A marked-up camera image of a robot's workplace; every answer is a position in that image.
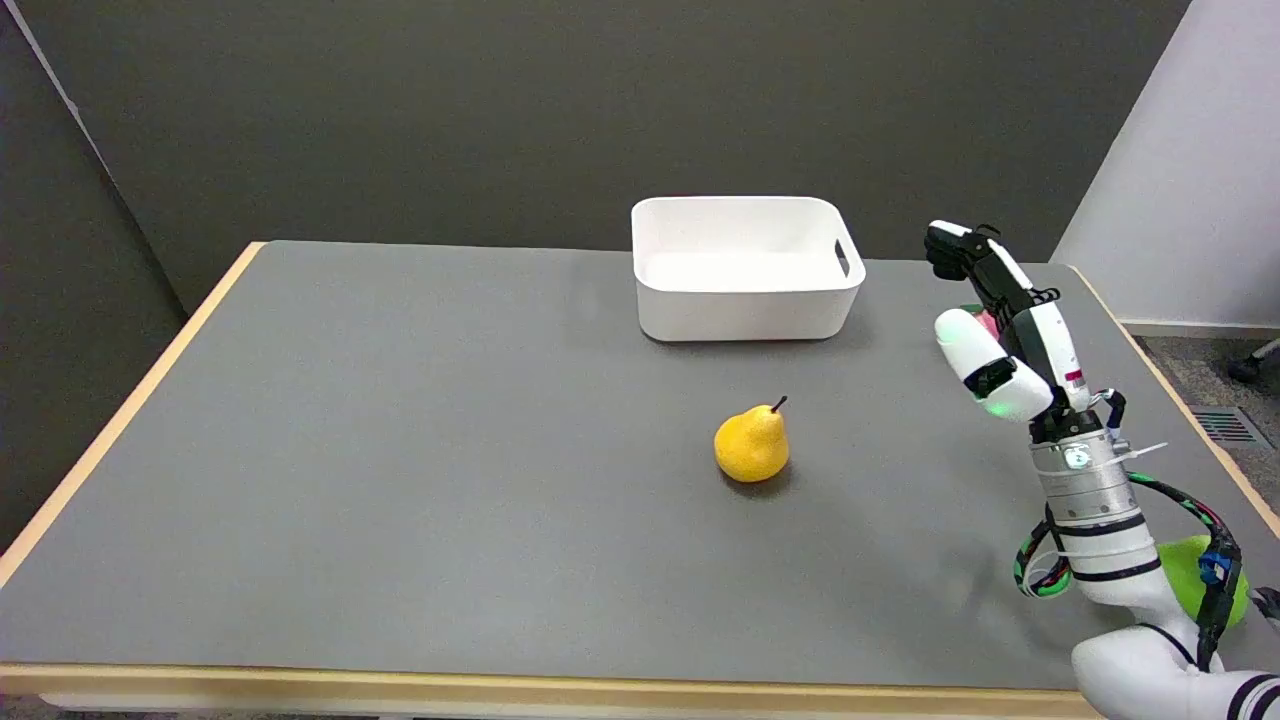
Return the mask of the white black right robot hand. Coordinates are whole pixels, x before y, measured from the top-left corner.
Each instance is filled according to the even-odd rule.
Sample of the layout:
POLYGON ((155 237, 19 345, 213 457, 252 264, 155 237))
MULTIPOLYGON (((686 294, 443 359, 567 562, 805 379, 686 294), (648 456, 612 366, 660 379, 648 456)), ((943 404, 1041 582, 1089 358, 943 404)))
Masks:
POLYGON ((934 275, 969 282, 980 304, 934 320, 936 342, 975 402, 1006 421, 1087 411, 1092 393, 1060 292, 1036 288, 989 225, 934 220, 924 245, 934 275))

